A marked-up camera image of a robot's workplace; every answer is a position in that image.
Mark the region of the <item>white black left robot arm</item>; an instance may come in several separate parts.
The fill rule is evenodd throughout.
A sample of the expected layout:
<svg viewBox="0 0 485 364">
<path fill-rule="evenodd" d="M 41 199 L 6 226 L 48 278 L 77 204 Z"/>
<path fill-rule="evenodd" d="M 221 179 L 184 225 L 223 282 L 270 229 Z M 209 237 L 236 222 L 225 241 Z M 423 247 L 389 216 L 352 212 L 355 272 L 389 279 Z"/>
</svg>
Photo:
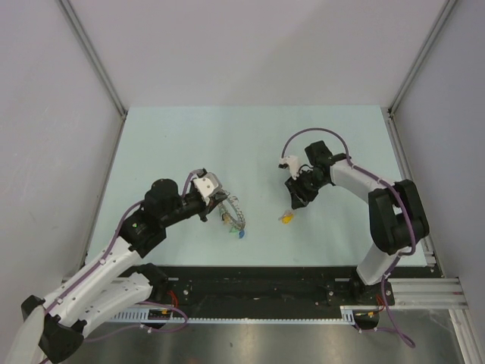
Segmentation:
<svg viewBox="0 0 485 364">
<path fill-rule="evenodd" d="M 193 216 L 206 221 L 227 197 L 217 176 L 204 169 L 192 171 L 183 189 L 171 179 L 153 182 L 90 263 L 51 293 L 22 302 L 31 343 L 46 361 L 61 363 L 113 315 L 145 300 L 161 302 L 167 296 L 166 277 L 142 259 L 166 239 L 170 226 Z"/>
</svg>

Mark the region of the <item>metal band with key rings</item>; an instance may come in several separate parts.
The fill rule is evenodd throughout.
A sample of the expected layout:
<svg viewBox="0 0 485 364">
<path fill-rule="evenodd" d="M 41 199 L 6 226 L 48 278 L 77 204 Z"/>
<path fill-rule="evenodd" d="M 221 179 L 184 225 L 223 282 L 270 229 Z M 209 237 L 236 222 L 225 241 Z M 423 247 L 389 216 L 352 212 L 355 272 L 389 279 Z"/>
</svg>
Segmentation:
<svg viewBox="0 0 485 364">
<path fill-rule="evenodd" d="M 246 219 L 242 209 L 239 207 L 237 196 L 229 194 L 228 198 L 217 207 L 222 222 L 228 225 L 230 229 L 232 227 L 237 228 L 239 230 L 237 233 L 246 229 Z"/>
</svg>

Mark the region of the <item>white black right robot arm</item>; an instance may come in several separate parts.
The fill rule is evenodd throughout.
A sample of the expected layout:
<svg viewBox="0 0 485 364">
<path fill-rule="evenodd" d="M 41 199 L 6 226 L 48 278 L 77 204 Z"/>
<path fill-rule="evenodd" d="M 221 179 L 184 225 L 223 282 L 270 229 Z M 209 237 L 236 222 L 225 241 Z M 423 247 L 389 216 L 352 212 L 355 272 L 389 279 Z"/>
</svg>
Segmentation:
<svg viewBox="0 0 485 364">
<path fill-rule="evenodd" d="M 403 256 L 414 255 L 430 227 L 415 183 L 378 177 L 354 163 L 346 153 L 334 154 L 323 141 L 305 148 L 308 165 L 295 155 L 281 156 L 278 167 L 289 171 L 285 186 L 291 209 L 305 208 L 327 186 L 341 187 L 368 205 L 371 248 L 356 267 L 350 297 L 367 304 L 377 295 L 375 284 L 390 276 Z"/>
</svg>

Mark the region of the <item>silver key with yellow tag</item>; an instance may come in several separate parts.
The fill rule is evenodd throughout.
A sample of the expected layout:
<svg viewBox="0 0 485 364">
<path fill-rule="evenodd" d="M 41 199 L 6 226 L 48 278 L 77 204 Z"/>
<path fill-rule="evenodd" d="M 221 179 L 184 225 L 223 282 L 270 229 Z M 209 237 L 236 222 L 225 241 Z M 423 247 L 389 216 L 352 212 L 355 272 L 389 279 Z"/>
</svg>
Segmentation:
<svg viewBox="0 0 485 364">
<path fill-rule="evenodd" d="M 288 224 L 290 221 L 292 221 L 292 219 L 294 218 L 294 214 L 292 212 L 284 212 L 280 217 L 279 217 L 279 220 L 283 223 L 283 224 Z"/>
</svg>

